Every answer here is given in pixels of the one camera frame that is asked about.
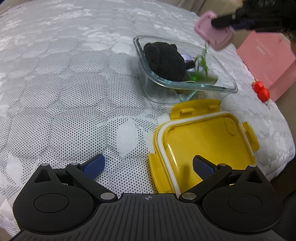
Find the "white quilted mattress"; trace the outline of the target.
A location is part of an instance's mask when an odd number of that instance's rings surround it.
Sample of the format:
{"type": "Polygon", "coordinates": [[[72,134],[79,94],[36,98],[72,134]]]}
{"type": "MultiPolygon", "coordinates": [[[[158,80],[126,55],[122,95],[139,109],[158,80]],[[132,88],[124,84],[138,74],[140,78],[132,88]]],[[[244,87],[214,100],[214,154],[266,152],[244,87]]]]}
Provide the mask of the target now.
{"type": "Polygon", "coordinates": [[[176,104],[145,96],[133,39],[204,47],[199,18],[159,1],[32,1],[1,16],[1,229],[12,240],[284,239],[285,196],[270,181],[295,143],[234,46],[207,49],[237,84],[220,109],[252,126],[256,164],[232,169],[199,202],[159,193],[152,179],[153,137],[176,104]],[[115,202],[98,202],[66,173],[97,154],[105,167],[95,181],[115,202]]]}

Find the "yellow plastic container lid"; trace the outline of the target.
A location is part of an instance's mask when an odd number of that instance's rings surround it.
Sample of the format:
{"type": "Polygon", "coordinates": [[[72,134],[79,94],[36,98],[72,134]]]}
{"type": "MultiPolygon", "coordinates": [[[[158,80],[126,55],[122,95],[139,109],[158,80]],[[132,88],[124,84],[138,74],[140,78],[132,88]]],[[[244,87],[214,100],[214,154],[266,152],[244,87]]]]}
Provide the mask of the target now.
{"type": "Polygon", "coordinates": [[[259,142],[252,126],[221,111],[220,105],[217,99],[176,104],[170,121],[157,128],[149,166],[159,193],[181,195],[200,183],[202,178],[193,169],[197,155],[238,170],[256,164],[259,142]]]}

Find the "purple round toy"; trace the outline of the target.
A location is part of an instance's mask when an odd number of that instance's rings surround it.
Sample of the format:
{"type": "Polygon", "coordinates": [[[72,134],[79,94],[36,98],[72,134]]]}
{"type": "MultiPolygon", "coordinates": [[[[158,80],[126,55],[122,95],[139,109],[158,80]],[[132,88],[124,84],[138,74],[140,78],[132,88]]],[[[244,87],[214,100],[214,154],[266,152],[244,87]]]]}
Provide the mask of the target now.
{"type": "Polygon", "coordinates": [[[182,54],[182,58],[184,59],[186,69],[194,69],[196,67],[195,58],[190,55],[182,54]]]}

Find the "pink paper bag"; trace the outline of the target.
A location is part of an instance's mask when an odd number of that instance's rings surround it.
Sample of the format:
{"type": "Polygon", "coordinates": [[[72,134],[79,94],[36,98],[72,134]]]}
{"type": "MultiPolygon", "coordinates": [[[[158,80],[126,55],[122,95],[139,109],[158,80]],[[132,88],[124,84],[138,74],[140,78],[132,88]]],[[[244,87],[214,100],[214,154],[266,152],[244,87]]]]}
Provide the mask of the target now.
{"type": "Polygon", "coordinates": [[[295,83],[295,56],[286,36],[252,32],[237,49],[237,54],[254,79],[269,89],[273,101],[295,83]]]}

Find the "black plush toy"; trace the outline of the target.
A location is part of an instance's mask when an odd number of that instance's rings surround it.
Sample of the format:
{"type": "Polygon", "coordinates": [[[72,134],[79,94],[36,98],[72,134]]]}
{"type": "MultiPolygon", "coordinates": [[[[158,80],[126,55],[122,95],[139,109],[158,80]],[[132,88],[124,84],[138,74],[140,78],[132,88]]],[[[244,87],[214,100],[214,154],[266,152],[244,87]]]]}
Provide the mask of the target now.
{"type": "Polygon", "coordinates": [[[147,43],[144,54],[151,70],[159,77],[173,82],[181,82],[186,73],[186,65],[175,44],[165,42],[147,43]]]}

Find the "green plastic grass toy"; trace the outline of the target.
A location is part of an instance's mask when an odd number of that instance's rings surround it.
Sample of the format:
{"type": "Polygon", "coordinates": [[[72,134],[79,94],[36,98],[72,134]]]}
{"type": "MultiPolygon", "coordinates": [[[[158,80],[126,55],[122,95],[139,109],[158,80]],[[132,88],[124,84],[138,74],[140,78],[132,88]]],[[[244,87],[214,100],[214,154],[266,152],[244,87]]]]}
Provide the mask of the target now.
{"type": "Polygon", "coordinates": [[[202,53],[199,54],[194,59],[195,71],[189,72],[189,83],[199,83],[199,84],[216,84],[218,80],[217,75],[210,74],[209,67],[206,61],[207,57],[207,43],[205,44],[202,53]]]}

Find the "red round toy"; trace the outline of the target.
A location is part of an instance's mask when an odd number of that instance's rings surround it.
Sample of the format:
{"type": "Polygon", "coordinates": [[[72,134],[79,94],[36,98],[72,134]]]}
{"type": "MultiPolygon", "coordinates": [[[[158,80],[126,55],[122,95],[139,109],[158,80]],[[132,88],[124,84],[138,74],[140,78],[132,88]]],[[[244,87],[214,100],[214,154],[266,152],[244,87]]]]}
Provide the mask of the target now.
{"type": "Polygon", "coordinates": [[[268,109],[269,107],[269,100],[270,100],[270,92],[269,90],[264,86],[262,81],[255,80],[252,82],[252,89],[257,94],[257,97],[263,102],[268,109]]]}

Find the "clear glass container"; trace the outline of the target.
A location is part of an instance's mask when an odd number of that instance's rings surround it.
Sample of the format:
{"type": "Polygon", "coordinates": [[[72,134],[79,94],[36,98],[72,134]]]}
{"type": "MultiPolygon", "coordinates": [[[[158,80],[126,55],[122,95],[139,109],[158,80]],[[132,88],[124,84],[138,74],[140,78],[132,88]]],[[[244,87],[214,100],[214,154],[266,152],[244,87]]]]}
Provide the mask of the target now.
{"type": "Polygon", "coordinates": [[[133,43],[145,96],[158,104],[224,99],[238,91],[234,78],[206,46],[139,35],[133,43]]]}

